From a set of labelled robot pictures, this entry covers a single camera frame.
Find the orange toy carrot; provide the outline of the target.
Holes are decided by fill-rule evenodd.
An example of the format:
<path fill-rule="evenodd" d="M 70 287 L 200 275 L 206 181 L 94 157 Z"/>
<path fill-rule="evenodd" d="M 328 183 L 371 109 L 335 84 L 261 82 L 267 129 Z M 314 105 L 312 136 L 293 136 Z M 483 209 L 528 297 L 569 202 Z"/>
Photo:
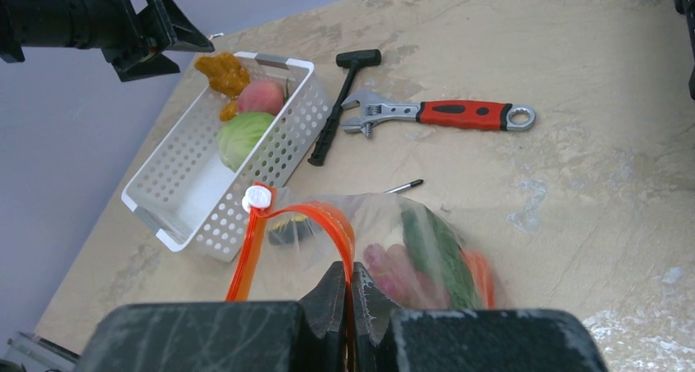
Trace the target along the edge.
<path fill-rule="evenodd" d="M 487 258 L 477 251 L 462 251 L 461 257 L 471 273 L 475 290 L 480 296 L 483 307 L 494 308 L 494 282 L 492 269 Z"/>

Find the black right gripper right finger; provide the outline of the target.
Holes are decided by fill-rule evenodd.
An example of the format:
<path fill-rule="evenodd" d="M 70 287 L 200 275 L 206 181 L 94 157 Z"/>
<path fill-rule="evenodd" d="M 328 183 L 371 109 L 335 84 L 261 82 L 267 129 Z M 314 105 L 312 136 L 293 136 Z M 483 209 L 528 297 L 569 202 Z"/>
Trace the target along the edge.
<path fill-rule="evenodd" d="M 606 371 L 591 334 L 548 309 L 413 310 L 352 273 L 358 371 Z"/>

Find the green toy cucumber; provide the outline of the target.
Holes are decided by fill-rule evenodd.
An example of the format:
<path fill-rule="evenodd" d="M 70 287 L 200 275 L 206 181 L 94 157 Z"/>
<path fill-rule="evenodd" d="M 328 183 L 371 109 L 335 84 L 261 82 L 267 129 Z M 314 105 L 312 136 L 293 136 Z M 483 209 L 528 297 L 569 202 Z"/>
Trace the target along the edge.
<path fill-rule="evenodd" d="M 426 206 L 401 207 L 403 241 L 416 270 L 448 292 L 452 309 L 480 309 L 483 301 L 464 262 L 461 237 Z"/>

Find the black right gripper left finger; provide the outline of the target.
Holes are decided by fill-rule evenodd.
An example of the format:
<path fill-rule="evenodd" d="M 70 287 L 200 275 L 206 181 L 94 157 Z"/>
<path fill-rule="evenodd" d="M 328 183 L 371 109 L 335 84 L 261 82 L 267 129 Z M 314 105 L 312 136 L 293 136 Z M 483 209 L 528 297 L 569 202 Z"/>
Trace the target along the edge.
<path fill-rule="evenodd" d="M 347 306 L 334 262 L 298 301 L 120 306 L 97 326 L 78 371 L 342 371 Z"/>

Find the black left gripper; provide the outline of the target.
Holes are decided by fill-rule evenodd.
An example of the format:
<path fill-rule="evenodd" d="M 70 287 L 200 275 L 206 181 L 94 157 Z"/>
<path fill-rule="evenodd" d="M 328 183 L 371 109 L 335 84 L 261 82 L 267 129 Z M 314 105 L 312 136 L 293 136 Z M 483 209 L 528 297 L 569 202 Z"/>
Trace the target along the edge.
<path fill-rule="evenodd" d="M 1 59 L 23 62 L 24 48 L 100 48 L 125 83 L 179 73 L 161 52 L 215 50 L 174 0 L 145 1 L 138 33 L 130 0 L 1 0 Z"/>

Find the purple toy grape bunch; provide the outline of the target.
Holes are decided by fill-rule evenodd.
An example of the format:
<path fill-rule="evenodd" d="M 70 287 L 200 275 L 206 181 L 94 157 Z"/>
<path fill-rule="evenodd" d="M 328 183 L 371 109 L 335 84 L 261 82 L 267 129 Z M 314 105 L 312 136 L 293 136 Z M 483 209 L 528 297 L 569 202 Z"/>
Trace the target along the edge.
<path fill-rule="evenodd" d="M 388 248 L 370 244 L 364 249 L 363 263 L 376 286 L 401 306 L 429 310 L 451 305 L 448 291 L 414 268 L 402 244 Z"/>

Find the clear zip top bag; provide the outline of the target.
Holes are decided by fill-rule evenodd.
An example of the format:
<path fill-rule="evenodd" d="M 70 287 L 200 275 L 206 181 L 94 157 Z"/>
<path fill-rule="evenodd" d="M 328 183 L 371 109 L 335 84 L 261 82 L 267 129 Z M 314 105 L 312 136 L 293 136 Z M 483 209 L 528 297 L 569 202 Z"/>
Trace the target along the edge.
<path fill-rule="evenodd" d="M 255 183 L 241 204 L 248 224 L 229 301 L 258 293 L 300 297 L 330 265 L 352 284 L 362 265 L 370 286 L 399 306 L 496 306 L 488 259 L 423 203 L 394 192 L 299 200 Z"/>

